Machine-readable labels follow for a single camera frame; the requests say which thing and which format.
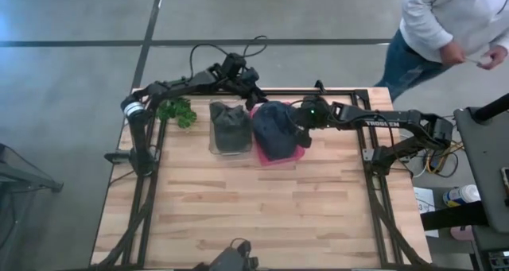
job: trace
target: wooden tabletop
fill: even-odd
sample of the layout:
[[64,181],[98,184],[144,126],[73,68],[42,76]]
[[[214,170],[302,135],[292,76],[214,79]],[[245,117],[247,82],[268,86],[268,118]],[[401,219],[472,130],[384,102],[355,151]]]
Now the wooden tabletop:
[[[368,90],[372,109],[393,109],[387,89]],[[233,238],[251,241],[251,255],[258,256],[260,267],[379,267],[355,131],[314,130],[313,145],[299,161],[261,167],[254,149],[240,156],[210,153],[211,97],[189,98],[197,122],[189,131],[174,122],[166,128],[146,268],[192,268],[210,262]],[[325,98],[351,104],[346,96]],[[291,102],[302,96],[270,99]],[[377,134],[381,145],[390,145],[387,129],[379,128]],[[130,146],[124,127],[119,147]],[[131,169],[128,164],[115,166],[112,179]],[[109,188],[92,263],[106,257],[126,230],[135,177]],[[408,173],[394,171],[387,182],[396,225],[430,261]],[[387,230],[384,238],[392,256]]]

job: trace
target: white shirt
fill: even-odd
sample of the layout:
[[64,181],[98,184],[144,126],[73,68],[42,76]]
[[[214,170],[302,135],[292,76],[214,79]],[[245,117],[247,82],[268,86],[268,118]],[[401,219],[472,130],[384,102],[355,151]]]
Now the white shirt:
[[454,39],[466,55],[485,45],[509,50],[508,0],[405,0],[399,26],[406,43],[427,60]]

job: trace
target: gray floor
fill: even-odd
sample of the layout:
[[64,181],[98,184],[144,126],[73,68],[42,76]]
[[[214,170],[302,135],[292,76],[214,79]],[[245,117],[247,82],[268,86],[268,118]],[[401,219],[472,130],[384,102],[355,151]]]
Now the gray floor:
[[[0,41],[142,40],[154,0],[0,0]],[[162,0],[154,40],[390,38],[401,0]],[[227,47],[239,51],[239,47]],[[369,87],[383,73],[386,45],[272,46],[249,59],[265,87]],[[16,270],[87,266],[140,47],[0,48],[0,142],[65,182],[39,192],[15,260]],[[151,48],[142,85],[188,74],[190,47]],[[222,60],[199,48],[196,70]],[[395,103],[437,114],[480,105],[509,89],[509,65],[485,72],[463,64]],[[416,171],[420,163],[412,163]],[[460,155],[454,177],[424,175],[422,187],[473,182]],[[456,255],[432,250],[438,265]]]

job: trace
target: cable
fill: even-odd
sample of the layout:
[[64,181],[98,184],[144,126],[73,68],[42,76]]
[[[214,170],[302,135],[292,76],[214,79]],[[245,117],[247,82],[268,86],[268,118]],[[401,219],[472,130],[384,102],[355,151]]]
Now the cable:
[[441,156],[448,156],[448,155],[450,155],[450,154],[452,154],[454,152],[457,152],[457,151],[459,151],[461,149],[464,149],[464,146],[461,146],[461,147],[459,147],[457,149],[454,149],[453,151],[450,151],[448,153],[443,153],[443,154],[441,154]]
[[130,172],[128,172],[128,173],[125,173],[125,174],[123,174],[123,175],[119,176],[118,178],[116,178],[116,179],[112,180],[112,181],[110,182],[110,184],[108,184],[108,186],[110,187],[110,186],[111,186],[114,182],[116,182],[117,180],[121,180],[121,179],[125,178],[126,176],[129,176],[129,175],[130,175],[130,174],[132,174],[133,172],[134,172],[134,170],[132,170],[132,171],[130,171]]
[[396,156],[396,159],[398,160],[398,162],[400,162],[401,165],[403,165],[403,167],[405,167],[405,169],[410,173],[410,178],[414,178],[414,172],[412,172],[412,170],[410,170],[408,168],[408,166],[406,166],[406,164],[403,163],[403,161],[401,161],[401,159],[399,158],[398,152],[396,151],[396,148],[394,147],[394,135],[392,133],[392,127],[390,126],[389,120],[387,120],[387,118],[385,118],[385,116],[378,113],[378,111],[375,115],[377,117],[380,117],[387,124],[387,128],[389,128],[390,144],[391,144],[392,150],[394,151],[394,155]]
[[425,171],[426,171],[426,167],[422,168],[422,171],[418,175],[414,176],[414,179],[417,179],[418,177],[424,175]]
[[237,240],[247,241],[245,238],[233,238],[233,240],[230,242],[230,247],[231,248],[233,248],[233,243],[235,243]]
[[288,104],[287,109],[285,109],[285,114],[286,114],[286,117],[288,118],[288,121],[289,121],[290,123],[292,123],[292,125],[293,125],[296,129],[298,129],[298,130],[301,130],[301,129],[299,128],[299,126],[297,126],[297,124],[295,124],[295,122],[294,122],[294,121],[292,120],[292,118],[289,116],[289,114],[288,114],[288,110],[289,110],[289,109],[290,109],[290,107],[292,107],[294,104],[297,104],[297,103],[303,103],[303,102],[304,102],[304,100],[297,100],[297,101],[293,101],[292,103]]
[[463,141],[454,141],[451,140],[451,142],[454,144],[455,147],[459,147],[460,149],[464,150]]
[[267,45],[263,45],[263,48],[262,48],[262,49],[260,49],[260,50],[259,50],[259,51],[257,51],[257,52],[254,52],[254,53],[251,53],[251,54],[248,54],[248,55],[246,54],[247,49],[249,48],[249,46],[250,46],[250,45],[252,45],[252,43],[253,43],[254,41],[259,40],[259,39],[261,39],[261,38],[264,38],[264,39],[266,39],[266,40],[268,40],[268,39],[269,39],[269,37],[264,36],[264,35],[261,35],[261,36],[257,36],[257,37],[255,37],[253,40],[251,40],[250,44],[247,44],[247,45],[246,45],[246,48],[244,48],[244,52],[243,52],[243,54],[242,54],[242,57],[244,57],[244,58],[246,58],[246,57],[252,57],[252,56],[257,56],[257,55],[259,55],[260,53],[262,53],[262,52],[263,52],[263,51],[267,48]]
[[435,172],[434,174],[437,175],[437,176],[441,176],[441,177],[444,177],[444,178],[448,178],[448,177],[451,177],[454,175],[454,173],[456,172],[456,170],[458,169],[458,166],[460,165],[460,159],[458,158],[458,155],[456,155],[455,153],[453,153],[453,156],[456,158],[456,163],[454,164],[454,169],[453,171],[448,174],[448,175],[442,175],[440,174],[439,172]]
[[210,47],[213,47],[213,48],[219,50],[220,52],[224,53],[225,56],[228,55],[228,52],[226,52],[224,49],[220,48],[217,45],[213,45],[213,44],[198,44],[198,45],[195,45],[194,47],[192,47],[191,53],[189,54],[189,68],[191,69],[191,76],[189,76],[189,79],[192,79],[194,77],[194,69],[192,68],[192,55],[194,54],[195,49],[199,48],[200,46],[210,46]]

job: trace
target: artificial plant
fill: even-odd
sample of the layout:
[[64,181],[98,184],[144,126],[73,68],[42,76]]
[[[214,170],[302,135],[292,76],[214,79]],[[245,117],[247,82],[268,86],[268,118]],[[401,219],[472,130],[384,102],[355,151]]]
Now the artificial plant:
[[196,112],[191,109],[191,101],[183,97],[165,100],[156,113],[159,120],[175,118],[182,129],[189,128],[196,121]]

